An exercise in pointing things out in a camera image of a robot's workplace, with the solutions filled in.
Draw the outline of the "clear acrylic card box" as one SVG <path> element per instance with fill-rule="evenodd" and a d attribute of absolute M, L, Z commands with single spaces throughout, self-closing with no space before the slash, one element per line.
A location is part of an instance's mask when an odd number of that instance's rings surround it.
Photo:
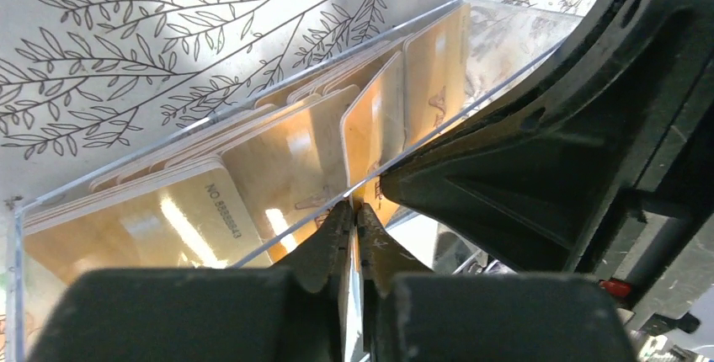
<path fill-rule="evenodd" d="M 95 269 L 269 267 L 340 200 L 386 227 L 411 212 L 377 174 L 539 66 L 579 16 L 455 0 L 257 95 L 189 114 L 169 140 L 18 214 L 1 337 L 24 361 L 67 287 Z"/>

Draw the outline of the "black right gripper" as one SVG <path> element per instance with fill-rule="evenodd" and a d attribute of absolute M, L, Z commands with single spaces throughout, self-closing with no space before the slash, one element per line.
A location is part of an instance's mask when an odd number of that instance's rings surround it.
<path fill-rule="evenodd" d="M 709 71 L 621 78 L 570 118 L 497 142 L 432 141 L 381 176 L 384 195 L 519 271 L 592 274 L 645 332 L 696 331 L 713 281 Z"/>

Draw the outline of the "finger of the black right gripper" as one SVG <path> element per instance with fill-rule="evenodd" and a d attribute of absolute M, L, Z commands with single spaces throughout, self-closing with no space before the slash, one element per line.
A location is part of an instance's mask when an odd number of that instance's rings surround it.
<path fill-rule="evenodd" d="M 600 96 L 669 109 L 685 101 L 709 71 L 712 0 L 597 0 L 563 44 L 524 81 L 440 137 L 497 142 L 572 117 Z"/>

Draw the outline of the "gold VIP card stack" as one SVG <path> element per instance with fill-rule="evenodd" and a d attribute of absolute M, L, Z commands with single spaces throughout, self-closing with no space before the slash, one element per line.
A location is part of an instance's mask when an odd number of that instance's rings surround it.
<path fill-rule="evenodd" d="M 349 189 L 340 120 L 392 55 L 404 59 L 400 154 L 461 111 L 470 12 L 457 3 L 96 178 L 27 219 L 26 254 L 64 284 L 101 268 L 272 264 Z"/>

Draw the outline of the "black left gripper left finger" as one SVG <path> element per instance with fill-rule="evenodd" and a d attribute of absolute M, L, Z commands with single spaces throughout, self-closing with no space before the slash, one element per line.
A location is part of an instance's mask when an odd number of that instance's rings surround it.
<path fill-rule="evenodd" d="M 262 269 L 99 269 L 72 284 L 32 361 L 340 361 L 352 207 Z"/>

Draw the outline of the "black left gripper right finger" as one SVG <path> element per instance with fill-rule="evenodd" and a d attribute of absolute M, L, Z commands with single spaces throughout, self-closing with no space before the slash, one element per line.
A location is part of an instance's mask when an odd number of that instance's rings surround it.
<path fill-rule="evenodd" d="M 369 205 L 356 214 L 374 361 L 633 361 L 610 294 L 571 274 L 436 274 Z"/>

